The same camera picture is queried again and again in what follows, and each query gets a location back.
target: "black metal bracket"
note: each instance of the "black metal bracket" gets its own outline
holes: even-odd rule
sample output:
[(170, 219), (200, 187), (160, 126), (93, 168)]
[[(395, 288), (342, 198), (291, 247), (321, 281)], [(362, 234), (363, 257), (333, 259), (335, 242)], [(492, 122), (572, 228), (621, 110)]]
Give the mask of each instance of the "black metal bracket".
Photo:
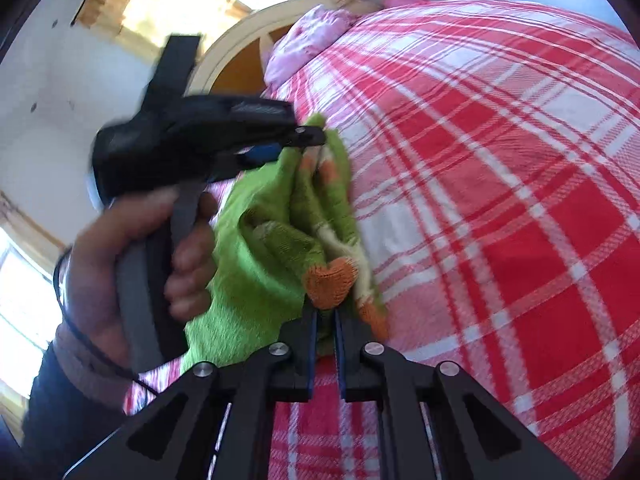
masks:
[[(378, 407), (384, 480), (435, 480), (436, 462), (444, 480), (577, 480), (456, 363), (407, 361), (346, 304), (333, 326), (341, 396)], [(317, 329), (305, 298), (278, 342), (238, 364), (196, 364), (65, 479), (266, 479), (275, 403), (312, 397)]]

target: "finger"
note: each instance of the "finger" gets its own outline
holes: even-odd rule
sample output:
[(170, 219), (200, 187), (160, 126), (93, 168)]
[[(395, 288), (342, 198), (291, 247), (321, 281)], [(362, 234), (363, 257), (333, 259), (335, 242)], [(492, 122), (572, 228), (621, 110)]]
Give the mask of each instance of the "finger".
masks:
[(175, 250), (174, 269), (180, 273), (191, 272), (211, 259), (216, 239), (213, 229), (205, 221), (199, 221), (193, 231), (180, 242)]
[(211, 193), (205, 191), (200, 196), (200, 201), (198, 202), (198, 216), (209, 222), (217, 212), (218, 202), (216, 202), (215, 197)]
[(181, 323), (191, 321), (194, 317), (201, 316), (211, 306), (211, 295), (208, 290), (202, 290), (188, 298), (175, 301), (169, 307), (171, 316)]
[(117, 199), (79, 235), (74, 252), (86, 263), (113, 263), (132, 241), (151, 234), (171, 216), (177, 198), (177, 188), (165, 187)]
[(172, 274), (166, 280), (164, 295), (169, 301), (177, 301), (206, 288), (216, 273), (216, 264), (210, 258), (203, 266), (189, 274)]

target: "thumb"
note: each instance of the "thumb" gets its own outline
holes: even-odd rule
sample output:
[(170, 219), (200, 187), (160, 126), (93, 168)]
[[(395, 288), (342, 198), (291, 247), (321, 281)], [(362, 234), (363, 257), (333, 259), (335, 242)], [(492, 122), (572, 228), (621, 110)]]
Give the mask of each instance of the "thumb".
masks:
[(112, 264), (130, 243), (158, 229), (171, 216), (177, 199), (176, 187), (117, 199), (78, 237), (74, 251), (82, 253), (86, 263)]

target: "black cord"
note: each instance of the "black cord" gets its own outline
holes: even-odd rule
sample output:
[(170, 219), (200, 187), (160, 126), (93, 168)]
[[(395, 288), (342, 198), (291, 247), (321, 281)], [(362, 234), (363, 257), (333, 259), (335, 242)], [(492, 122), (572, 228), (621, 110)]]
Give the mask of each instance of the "black cord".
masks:
[(146, 384), (145, 381), (140, 380), (140, 378), (135, 373), (133, 373), (132, 370), (127, 370), (126, 368), (123, 368), (122, 366), (109, 359), (109, 357), (107, 357), (104, 352), (102, 352), (102, 350), (94, 345), (91, 340), (80, 331), (80, 329), (73, 321), (71, 321), (68, 314), (66, 313), (66, 309), (62, 304), (62, 295), (60, 294), (60, 269), (62, 268), (62, 264), (65, 259), (69, 256), (69, 254), (71, 254), (71, 249), (72, 247), (66, 248), (65, 252), (62, 253), (62, 256), (59, 257), (58, 262), (56, 263), (56, 267), (53, 269), (53, 277), (51, 280), (53, 282), (53, 290), (56, 293), (56, 299), (58, 300), (58, 306), (60, 306), (60, 310), (62, 311), (62, 319), (65, 321), (66, 325), (69, 327), (69, 330), (71, 330), (73, 335), (76, 336), (76, 339), (78, 339), (78, 341), (80, 341), (95, 358), (107, 365), (114, 374), (123, 379), (133, 381), (139, 386), (142, 386), (150, 394), (153, 394), (157, 397), (159, 393), (156, 389)]

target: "wrist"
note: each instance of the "wrist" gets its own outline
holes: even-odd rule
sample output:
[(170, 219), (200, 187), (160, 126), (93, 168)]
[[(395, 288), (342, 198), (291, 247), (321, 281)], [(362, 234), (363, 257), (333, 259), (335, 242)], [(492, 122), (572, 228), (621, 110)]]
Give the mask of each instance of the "wrist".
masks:
[(85, 397), (109, 408), (122, 409), (131, 381), (116, 375), (91, 354), (66, 323), (58, 327), (53, 349), (67, 379)]

